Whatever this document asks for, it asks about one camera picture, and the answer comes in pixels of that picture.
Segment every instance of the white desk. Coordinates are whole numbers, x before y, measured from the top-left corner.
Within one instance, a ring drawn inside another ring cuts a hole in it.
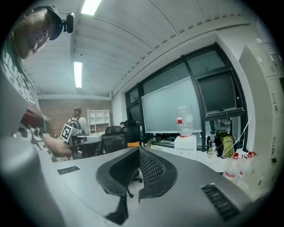
[[[195,157],[190,157],[186,153],[181,154],[181,152],[179,150],[176,150],[174,148],[161,147],[161,146],[157,146],[157,145],[154,145],[154,147],[151,146],[151,148],[152,149],[160,148],[164,152],[199,161],[199,162],[207,165],[208,167],[210,167],[212,170],[214,170],[216,172],[224,172],[225,167],[226,167],[226,163],[227,163],[227,160],[228,160],[228,159],[219,158],[219,157],[217,157],[216,154],[212,157],[208,157],[207,152],[201,152],[201,151],[197,151]],[[239,153],[239,155],[247,154],[246,152],[243,152],[242,149],[238,149],[237,152]]]

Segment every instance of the white bookshelf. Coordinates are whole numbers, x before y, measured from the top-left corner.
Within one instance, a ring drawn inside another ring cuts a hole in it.
[[[108,124],[110,126],[110,111],[88,109],[88,124],[90,135],[101,135],[102,132],[97,132],[97,125]]]

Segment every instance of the brick wall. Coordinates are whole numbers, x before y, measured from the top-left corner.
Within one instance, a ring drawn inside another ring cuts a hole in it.
[[[40,99],[39,106],[41,112],[51,119],[47,124],[47,133],[52,137],[57,134],[59,137],[64,124],[72,117],[73,109],[81,107],[81,116],[88,121],[87,109],[90,110],[109,110],[110,125],[113,125],[111,101],[89,100],[89,99]],[[100,125],[98,132],[104,132],[108,124]]]

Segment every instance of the hand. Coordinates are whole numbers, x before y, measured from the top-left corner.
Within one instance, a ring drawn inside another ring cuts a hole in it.
[[[72,151],[64,140],[56,139],[54,155],[56,157],[72,156]]]
[[[55,139],[43,134],[43,141],[56,157],[72,156],[72,151],[64,140]]]

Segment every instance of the white box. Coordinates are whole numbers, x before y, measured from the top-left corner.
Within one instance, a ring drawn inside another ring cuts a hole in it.
[[[179,156],[195,160],[197,151],[196,136],[178,136],[174,140],[174,148],[179,152]]]

